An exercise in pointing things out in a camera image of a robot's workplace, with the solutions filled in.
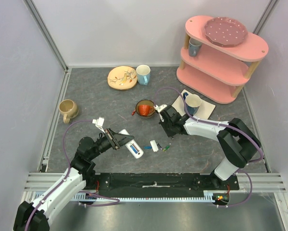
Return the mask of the white battery cover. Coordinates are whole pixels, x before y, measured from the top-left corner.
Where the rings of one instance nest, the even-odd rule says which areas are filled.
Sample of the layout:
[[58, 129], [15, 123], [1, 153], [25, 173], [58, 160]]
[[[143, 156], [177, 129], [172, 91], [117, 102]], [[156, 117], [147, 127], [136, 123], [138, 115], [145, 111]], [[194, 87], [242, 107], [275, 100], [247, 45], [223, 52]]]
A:
[[159, 148], [158, 148], [157, 143], [156, 143], [155, 140], [151, 140], [151, 141], [150, 141], [150, 145], [151, 145], [152, 150], [153, 150], [154, 152], [157, 152], [157, 151], [159, 150]]

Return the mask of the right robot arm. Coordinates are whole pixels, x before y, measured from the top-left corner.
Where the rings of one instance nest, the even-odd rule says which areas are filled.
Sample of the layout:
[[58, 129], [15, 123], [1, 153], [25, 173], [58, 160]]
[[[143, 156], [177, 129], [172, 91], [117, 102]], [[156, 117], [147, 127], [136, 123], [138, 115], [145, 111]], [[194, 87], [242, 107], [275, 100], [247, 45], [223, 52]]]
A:
[[228, 178], [252, 162], [256, 153], [260, 153], [258, 161], [263, 159], [260, 141], [241, 119], [217, 122], [188, 114], [180, 115], [172, 105], [156, 105], [154, 108], [160, 116], [159, 124], [168, 137], [192, 135], [219, 142], [225, 157], [210, 177], [210, 184], [215, 189], [226, 186]]

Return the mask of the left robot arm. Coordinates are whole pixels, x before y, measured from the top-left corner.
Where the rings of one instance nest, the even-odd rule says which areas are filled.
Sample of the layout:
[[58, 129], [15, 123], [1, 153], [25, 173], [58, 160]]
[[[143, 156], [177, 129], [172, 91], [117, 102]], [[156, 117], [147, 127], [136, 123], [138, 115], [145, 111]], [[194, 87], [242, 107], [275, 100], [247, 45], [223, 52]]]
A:
[[40, 197], [32, 202], [22, 202], [16, 213], [14, 231], [48, 231], [54, 219], [82, 189], [94, 187], [95, 163], [93, 159], [101, 153], [113, 149], [118, 150], [134, 136], [106, 129], [95, 141], [84, 137], [74, 158], [63, 175]]

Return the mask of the green battery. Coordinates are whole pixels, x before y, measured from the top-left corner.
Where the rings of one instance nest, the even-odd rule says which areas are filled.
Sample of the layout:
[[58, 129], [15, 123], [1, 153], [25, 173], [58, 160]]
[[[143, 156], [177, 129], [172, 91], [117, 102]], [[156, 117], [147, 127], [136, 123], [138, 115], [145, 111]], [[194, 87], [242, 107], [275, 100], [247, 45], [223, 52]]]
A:
[[163, 148], [163, 151], [167, 151], [170, 148], [170, 145], [167, 145], [165, 148]]

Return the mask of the dark blue mug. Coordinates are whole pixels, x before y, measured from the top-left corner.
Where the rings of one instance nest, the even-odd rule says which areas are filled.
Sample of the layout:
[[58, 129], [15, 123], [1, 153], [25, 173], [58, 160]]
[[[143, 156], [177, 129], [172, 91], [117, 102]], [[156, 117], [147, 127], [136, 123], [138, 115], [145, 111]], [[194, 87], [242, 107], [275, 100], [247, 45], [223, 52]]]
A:
[[195, 94], [183, 93], [183, 99], [187, 105], [187, 111], [193, 116], [197, 113], [199, 107], [201, 106], [201, 98]]

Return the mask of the orange cup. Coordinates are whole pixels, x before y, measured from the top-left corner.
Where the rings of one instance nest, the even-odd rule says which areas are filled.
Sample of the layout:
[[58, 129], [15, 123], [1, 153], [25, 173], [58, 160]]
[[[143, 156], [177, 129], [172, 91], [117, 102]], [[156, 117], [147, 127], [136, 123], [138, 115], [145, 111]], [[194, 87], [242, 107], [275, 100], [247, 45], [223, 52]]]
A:
[[154, 108], [147, 104], [142, 104], [138, 106], [138, 113], [140, 116], [147, 117], [150, 113], [154, 111]]

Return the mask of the brown patterned bowl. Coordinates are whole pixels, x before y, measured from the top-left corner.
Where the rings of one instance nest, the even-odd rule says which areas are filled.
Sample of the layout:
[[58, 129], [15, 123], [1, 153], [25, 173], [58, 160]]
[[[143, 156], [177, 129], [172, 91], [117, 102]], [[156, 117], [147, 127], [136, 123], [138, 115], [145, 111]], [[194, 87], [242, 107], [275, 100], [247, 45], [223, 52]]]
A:
[[[153, 101], [151, 101], [151, 100], [147, 100], [147, 99], [144, 99], [144, 100], [140, 100], [137, 104], [136, 104], [136, 107], [135, 107], [135, 110], [136, 110], [136, 113], [139, 115], [139, 113], [138, 113], [138, 106], [139, 105], [142, 105], [142, 104], [147, 104], [147, 105], [150, 105], [150, 106], [152, 106], [153, 108], [154, 108], [154, 102]], [[145, 117], [145, 116], [140, 116], [141, 118], [150, 118], [150, 117], [152, 117], [153, 116], [153, 114], [155, 113], [155, 110], [152, 112], [152, 113], [150, 113], [147, 117]]]

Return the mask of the light blue mug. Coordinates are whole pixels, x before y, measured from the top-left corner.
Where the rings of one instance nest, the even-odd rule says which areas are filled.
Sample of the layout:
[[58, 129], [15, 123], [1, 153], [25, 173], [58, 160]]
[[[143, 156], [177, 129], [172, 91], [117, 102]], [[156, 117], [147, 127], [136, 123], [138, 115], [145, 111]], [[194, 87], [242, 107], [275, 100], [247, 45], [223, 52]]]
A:
[[150, 81], [150, 73], [151, 73], [150, 67], [144, 64], [139, 65], [136, 68], [136, 73], [137, 73], [138, 83], [144, 86], [148, 85]]

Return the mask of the beige ceramic mug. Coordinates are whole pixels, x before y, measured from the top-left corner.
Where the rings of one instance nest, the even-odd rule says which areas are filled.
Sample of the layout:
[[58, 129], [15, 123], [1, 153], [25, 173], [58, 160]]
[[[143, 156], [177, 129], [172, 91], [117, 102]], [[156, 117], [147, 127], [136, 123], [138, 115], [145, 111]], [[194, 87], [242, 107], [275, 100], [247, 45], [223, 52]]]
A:
[[60, 102], [59, 111], [60, 114], [63, 116], [63, 122], [65, 124], [69, 124], [71, 119], [77, 117], [79, 113], [79, 108], [74, 101], [66, 99]]

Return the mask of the yellow floral plate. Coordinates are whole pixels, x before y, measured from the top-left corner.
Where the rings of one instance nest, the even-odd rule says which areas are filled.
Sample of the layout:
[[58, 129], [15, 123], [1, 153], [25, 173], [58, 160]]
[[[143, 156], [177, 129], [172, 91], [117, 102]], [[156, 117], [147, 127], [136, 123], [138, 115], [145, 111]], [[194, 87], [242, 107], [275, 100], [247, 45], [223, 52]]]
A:
[[128, 90], [133, 88], [137, 82], [137, 73], [130, 66], [118, 66], [112, 69], [107, 77], [108, 85], [116, 90]]

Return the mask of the pink three-tier shelf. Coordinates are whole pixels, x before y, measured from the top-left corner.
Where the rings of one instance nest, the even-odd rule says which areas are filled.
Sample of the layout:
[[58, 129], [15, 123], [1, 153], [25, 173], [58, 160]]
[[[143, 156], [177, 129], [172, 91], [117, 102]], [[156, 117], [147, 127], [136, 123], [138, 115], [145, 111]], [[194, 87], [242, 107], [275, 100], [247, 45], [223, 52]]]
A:
[[[261, 60], [268, 54], [267, 42], [248, 32], [246, 40], [236, 47], [220, 47], [208, 41], [204, 26], [214, 17], [197, 15], [185, 23], [185, 42], [180, 51], [178, 80], [209, 99], [228, 104], [233, 102], [249, 81]], [[202, 43], [196, 57], [188, 54], [189, 39]]]

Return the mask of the blue mug on shelf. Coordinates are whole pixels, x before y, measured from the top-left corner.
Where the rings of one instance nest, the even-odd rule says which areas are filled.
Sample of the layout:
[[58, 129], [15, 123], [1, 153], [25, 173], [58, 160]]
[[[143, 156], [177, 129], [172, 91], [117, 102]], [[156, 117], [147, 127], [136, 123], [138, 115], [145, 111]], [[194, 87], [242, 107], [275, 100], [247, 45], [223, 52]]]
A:
[[196, 57], [198, 54], [202, 43], [196, 39], [190, 38], [188, 43], [188, 54], [190, 57]]

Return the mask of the mauve polka dot plate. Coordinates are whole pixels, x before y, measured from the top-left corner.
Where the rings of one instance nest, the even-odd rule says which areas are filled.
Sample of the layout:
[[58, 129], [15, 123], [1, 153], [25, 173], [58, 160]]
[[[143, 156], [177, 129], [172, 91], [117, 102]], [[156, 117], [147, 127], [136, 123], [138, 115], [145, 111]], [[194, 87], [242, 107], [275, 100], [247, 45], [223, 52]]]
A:
[[203, 30], [208, 41], [220, 47], [236, 47], [248, 36], [247, 28], [238, 20], [229, 17], [210, 19]]

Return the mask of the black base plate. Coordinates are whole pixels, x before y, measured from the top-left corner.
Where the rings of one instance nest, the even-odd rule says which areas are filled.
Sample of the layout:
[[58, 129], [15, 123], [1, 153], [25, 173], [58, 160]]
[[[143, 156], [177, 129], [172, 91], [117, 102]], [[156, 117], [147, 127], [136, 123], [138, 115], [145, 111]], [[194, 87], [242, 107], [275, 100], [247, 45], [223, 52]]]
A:
[[219, 180], [200, 173], [100, 173], [85, 190], [119, 198], [203, 197], [204, 191], [238, 191], [236, 176]]

